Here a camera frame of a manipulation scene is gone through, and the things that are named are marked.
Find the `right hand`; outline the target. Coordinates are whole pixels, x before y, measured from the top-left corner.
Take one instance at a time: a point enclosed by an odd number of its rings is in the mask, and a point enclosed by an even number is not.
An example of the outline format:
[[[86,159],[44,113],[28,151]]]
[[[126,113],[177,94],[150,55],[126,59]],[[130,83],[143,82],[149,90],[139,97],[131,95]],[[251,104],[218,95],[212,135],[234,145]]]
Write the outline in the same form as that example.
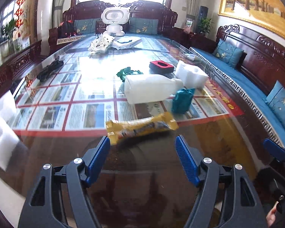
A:
[[[278,202],[275,202],[273,208],[267,213],[266,221],[267,221],[268,227],[271,227],[271,225],[274,224],[276,220],[277,204]]]

